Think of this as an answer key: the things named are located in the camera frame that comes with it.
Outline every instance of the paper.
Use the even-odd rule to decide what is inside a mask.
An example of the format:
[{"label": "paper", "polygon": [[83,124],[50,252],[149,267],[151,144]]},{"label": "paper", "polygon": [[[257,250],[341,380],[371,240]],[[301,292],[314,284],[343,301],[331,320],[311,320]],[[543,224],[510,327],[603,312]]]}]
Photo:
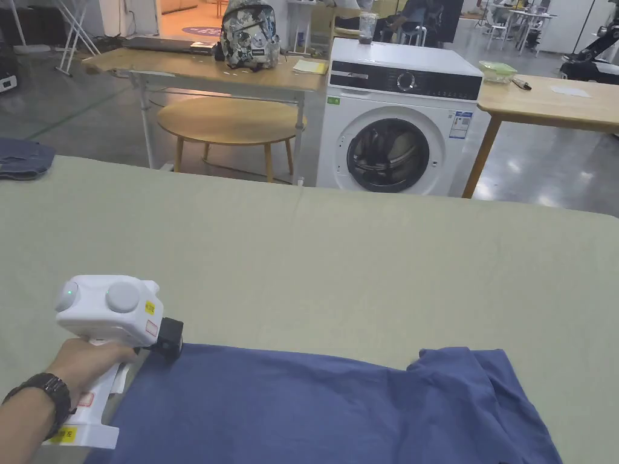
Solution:
[{"label": "paper", "polygon": [[314,61],[305,61],[300,59],[294,68],[298,72],[310,72],[312,74],[325,74],[327,72],[327,65],[325,63],[316,63]]},{"label": "paper", "polygon": [[575,97],[591,98],[591,96],[587,92],[579,88],[557,87],[556,85],[552,85],[550,89],[555,93],[562,93],[564,95],[573,95]]}]

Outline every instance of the washing machine door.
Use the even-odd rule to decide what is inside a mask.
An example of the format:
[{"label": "washing machine door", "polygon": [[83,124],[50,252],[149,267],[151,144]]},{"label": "washing machine door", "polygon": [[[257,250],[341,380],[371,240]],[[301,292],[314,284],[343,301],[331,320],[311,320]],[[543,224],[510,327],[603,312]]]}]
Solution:
[{"label": "washing machine door", "polygon": [[349,175],[371,192],[428,192],[444,160],[436,126],[418,111],[401,106],[357,118],[341,142]]},{"label": "washing machine door", "polygon": [[357,183],[372,192],[401,192],[428,168],[430,148],[419,130],[403,119],[365,126],[348,146],[346,164]]}]

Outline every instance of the purple rug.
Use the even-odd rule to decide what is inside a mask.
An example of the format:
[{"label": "purple rug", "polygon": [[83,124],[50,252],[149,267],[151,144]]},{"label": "purple rug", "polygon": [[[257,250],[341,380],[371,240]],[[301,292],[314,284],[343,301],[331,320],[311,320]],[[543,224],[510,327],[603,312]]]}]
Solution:
[{"label": "purple rug", "polygon": [[183,32],[195,35],[208,35],[210,37],[219,37],[222,33],[220,27],[211,26],[197,26],[197,27],[183,27]]}]

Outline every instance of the watch strap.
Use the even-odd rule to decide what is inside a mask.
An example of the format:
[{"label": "watch strap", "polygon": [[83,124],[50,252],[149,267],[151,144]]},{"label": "watch strap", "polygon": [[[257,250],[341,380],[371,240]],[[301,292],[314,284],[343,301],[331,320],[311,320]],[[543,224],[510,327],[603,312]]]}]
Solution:
[{"label": "watch strap", "polygon": [[18,392],[23,389],[28,388],[36,388],[44,391],[47,396],[51,399],[55,406],[55,416],[54,416],[54,424],[50,429],[50,433],[45,437],[46,440],[52,438],[60,427],[64,424],[64,422],[69,417],[69,413],[71,410],[71,396],[69,394],[69,389],[67,385],[54,374],[50,374],[49,372],[42,372],[41,374],[35,374],[28,380],[26,380],[23,384],[18,387],[12,389],[2,404],[7,402],[11,397],[15,396]]}]

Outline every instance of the bag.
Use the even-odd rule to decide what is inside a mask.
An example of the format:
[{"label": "bag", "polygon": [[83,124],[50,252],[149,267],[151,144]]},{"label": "bag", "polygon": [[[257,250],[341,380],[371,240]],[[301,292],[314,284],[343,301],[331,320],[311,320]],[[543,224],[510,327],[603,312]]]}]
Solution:
[{"label": "bag", "polygon": [[277,66],[275,10],[265,0],[230,0],[222,19],[223,55],[231,68]]}]

